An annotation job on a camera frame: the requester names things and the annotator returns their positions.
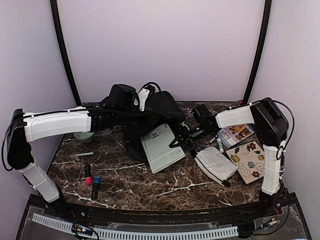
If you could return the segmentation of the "pale green notebook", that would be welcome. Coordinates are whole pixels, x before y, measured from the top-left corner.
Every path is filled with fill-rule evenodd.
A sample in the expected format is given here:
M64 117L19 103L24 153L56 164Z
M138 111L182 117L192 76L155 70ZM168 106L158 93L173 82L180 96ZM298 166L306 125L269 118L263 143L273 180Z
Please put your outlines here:
M175 136L170 126L164 123L140 138L151 172L156 174L183 159L186 154L179 147L169 145Z

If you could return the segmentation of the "black backpack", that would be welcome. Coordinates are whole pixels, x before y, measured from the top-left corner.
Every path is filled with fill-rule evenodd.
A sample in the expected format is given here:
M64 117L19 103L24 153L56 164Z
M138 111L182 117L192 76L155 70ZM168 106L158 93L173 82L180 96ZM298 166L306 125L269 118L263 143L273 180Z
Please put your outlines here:
M149 114L141 117L124 118L124 123L118 122L125 141L125 149L130 158L140 163L147 163L141 138L161 124L179 124L186 116L168 91L154 93L145 102L145 111Z

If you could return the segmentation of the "white fabric pouch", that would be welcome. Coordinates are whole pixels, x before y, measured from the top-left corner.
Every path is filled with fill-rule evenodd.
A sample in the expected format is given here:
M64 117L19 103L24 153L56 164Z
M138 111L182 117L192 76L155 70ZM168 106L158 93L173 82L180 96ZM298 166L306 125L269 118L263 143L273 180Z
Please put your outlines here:
M201 151L192 149L190 154L194 158L198 167L210 179L227 188L231 186L228 179L236 173L238 167L225 157L217 148L210 146Z

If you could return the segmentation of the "dog picture book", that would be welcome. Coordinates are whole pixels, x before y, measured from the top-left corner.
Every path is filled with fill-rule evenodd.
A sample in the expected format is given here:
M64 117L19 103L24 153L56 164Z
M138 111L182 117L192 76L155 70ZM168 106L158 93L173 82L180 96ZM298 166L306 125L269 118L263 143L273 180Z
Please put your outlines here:
M222 128L218 133L217 137L220 138L221 142L226 148L231 148L234 145L240 143L246 138L254 134L252 126L249 124L240 124Z

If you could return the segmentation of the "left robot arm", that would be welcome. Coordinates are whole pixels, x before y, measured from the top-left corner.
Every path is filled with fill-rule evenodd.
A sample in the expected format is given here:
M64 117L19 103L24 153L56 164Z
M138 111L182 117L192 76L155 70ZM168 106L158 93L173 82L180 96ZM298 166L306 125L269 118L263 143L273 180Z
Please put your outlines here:
M94 133L127 122L144 110L145 99L136 89L115 84L100 102L83 103L63 110L24 112L16 109L6 129L1 146L1 160L6 171L18 171L37 190L51 210L67 218L70 206L62 200L56 184L33 155L33 144L71 133Z

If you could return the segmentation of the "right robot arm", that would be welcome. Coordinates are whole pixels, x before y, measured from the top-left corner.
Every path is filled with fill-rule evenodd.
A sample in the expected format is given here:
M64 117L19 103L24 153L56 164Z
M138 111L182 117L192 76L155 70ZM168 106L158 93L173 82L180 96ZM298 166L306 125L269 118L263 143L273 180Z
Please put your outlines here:
M235 125L251 124L255 134L262 143L264 151L264 177L259 192L259 202L255 205L255 213L266 217L275 208L275 195L284 188L282 180L285 170L284 152L292 137L289 123L283 112L278 108L279 101L270 97L248 103L243 106L230 107L213 114L201 104L193 109L193 116L198 126L188 129L181 126L177 136L169 144L170 148L189 145L193 148L194 141L208 134L216 134L224 128Z

